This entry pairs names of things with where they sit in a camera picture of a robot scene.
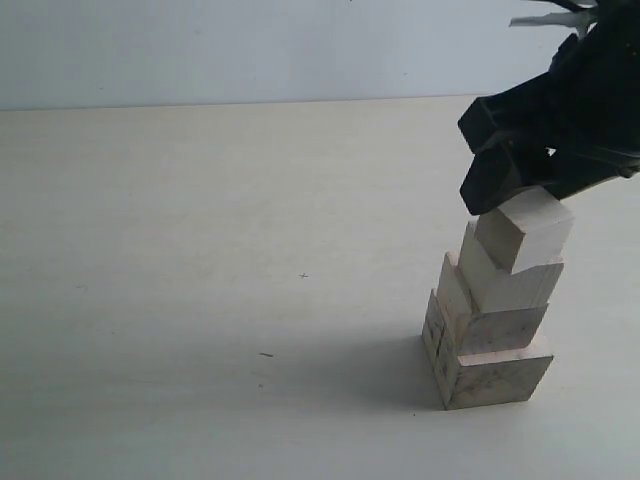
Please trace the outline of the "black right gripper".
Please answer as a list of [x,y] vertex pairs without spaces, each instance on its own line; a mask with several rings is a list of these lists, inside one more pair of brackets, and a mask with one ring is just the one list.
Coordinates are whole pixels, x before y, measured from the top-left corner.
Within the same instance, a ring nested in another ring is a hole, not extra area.
[[471,215],[533,185],[563,200],[639,173],[639,4],[598,2],[598,21],[583,38],[567,28],[544,73],[476,98],[460,118]]

